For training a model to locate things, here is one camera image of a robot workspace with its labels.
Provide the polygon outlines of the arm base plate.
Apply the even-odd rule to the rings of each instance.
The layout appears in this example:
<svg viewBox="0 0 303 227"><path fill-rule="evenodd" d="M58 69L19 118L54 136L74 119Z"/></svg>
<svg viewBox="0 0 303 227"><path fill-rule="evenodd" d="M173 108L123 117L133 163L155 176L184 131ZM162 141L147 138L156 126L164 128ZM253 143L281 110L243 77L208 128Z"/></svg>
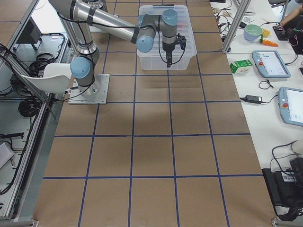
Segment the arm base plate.
<svg viewBox="0 0 303 227"><path fill-rule="evenodd" d="M94 105L106 104L109 86L109 74L95 74L95 82L86 90L85 87L78 85L74 80L73 87L78 87L71 91L71 98L68 103L71 105Z"/></svg>

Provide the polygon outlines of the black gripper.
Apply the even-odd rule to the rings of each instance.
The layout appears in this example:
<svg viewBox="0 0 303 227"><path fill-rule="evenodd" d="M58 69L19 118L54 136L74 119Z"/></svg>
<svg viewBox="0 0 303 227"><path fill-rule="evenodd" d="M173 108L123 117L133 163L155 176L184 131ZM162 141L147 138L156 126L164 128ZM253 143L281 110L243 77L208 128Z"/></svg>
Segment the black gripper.
<svg viewBox="0 0 303 227"><path fill-rule="evenodd" d="M170 68L172 66L172 52L175 50L175 43L162 43L162 48L166 53L166 62L167 67Z"/></svg>

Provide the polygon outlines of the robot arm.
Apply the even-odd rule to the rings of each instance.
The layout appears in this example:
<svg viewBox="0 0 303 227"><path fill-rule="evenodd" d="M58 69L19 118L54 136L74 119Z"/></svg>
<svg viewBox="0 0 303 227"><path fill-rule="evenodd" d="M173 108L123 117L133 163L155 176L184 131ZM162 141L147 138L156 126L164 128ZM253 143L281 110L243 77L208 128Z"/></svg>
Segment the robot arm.
<svg viewBox="0 0 303 227"><path fill-rule="evenodd" d="M128 40L135 44L140 52L149 52L153 47L156 33L162 33L162 48L166 53L164 62L168 68L174 64L172 52L175 46L181 45L185 40L177 33L178 15L173 9L167 9L161 15L140 15L139 24L136 26L81 0L51 0L49 2L59 15L67 20L76 23L83 22Z"/></svg>

